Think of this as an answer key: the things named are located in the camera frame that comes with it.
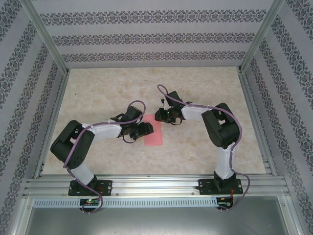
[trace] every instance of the mounting plate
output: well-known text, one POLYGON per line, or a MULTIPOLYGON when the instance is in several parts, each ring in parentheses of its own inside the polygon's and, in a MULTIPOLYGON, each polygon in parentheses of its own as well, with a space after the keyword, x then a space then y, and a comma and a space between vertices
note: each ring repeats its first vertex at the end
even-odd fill
MULTIPOLYGON (((95 190, 102 196, 111 196, 112 181, 111 180, 97 180, 95 190)), ((94 192, 81 186, 75 180, 69 184, 69 196, 97 196, 94 192)))
POLYGON ((200 179, 198 180, 199 186, 196 189, 199 190, 200 195, 222 195, 222 194, 230 194, 230 189, 233 188, 234 194, 243 194, 243 188, 240 179, 236 179, 232 186, 218 191, 216 186, 214 185, 214 179, 200 179))

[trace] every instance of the marble-patterned floor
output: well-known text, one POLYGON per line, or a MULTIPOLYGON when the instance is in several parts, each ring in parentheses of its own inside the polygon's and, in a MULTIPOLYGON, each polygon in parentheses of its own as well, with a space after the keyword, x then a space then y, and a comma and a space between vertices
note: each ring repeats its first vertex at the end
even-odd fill
MULTIPOLYGON (((236 147, 234 168, 244 173, 265 173, 245 98, 235 67, 169 67, 72 69, 52 141, 73 119, 80 123, 106 121, 124 113, 136 99, 147 105, 146 114, 161 107, 157 84, 175 90, 183 101, 215 106, 228 104, 243 127, 236 147)), ((93 143, 86 163, 94 174, 204 174, 213 173, 217 161, 202 122, 183 121, 180 126, 162 123, 163 145, 145 146, 119 139, 93 143)), ((49 152, 43 174, 67 174, 63 163, 49 152)))

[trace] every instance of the floor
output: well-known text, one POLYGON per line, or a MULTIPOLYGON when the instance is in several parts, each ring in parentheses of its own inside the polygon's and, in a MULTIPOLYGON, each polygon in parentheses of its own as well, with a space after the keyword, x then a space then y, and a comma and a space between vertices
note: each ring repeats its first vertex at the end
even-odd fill
MULTIPOLYGON (((183 101, 215 106, 226 103, 243 127, 236 147, 234 168, 244 173, 265 173, 245 98, 235 67, 169 67, 72 69, 52 141, 73 119, 93 124, 124 113, 136 99, 147 105, 146 114, 160 107, 157 84, 177 91, 183 101)), ((91 145, 85 162, 94 174, 204 174, 213 173, 216 147, 201 122, 180 126, 162 123, 163 145, 145 146, 106 139, 91 145)), ((63 163, 49 152, 43 174, 67 174, 63 163)))

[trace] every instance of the patterned wall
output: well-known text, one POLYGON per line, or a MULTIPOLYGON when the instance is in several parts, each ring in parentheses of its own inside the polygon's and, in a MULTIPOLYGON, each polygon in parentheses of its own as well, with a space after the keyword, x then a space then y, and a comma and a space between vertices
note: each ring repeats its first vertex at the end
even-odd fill
POLYGON ((63 75, 18 0, 0 0, 0 235, 32 178, 63 75))
POLYGON ((287 0, 247 80, 275 166, 285 175, 305 234, 313 234, 313 1, 287 0))
POLYGON ((69 68, 238 66, 272 0, 35 0, 69 68))

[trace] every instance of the red paper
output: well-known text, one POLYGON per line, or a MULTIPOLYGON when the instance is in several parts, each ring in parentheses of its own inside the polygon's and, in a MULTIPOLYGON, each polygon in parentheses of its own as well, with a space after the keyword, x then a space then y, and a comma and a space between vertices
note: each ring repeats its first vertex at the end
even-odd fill
POLYGON ((155 120, 154 114, 144 115, 143 121, 153 126, 153 133, 145 136, 145 146, 163 145, 161 122, 155 120))

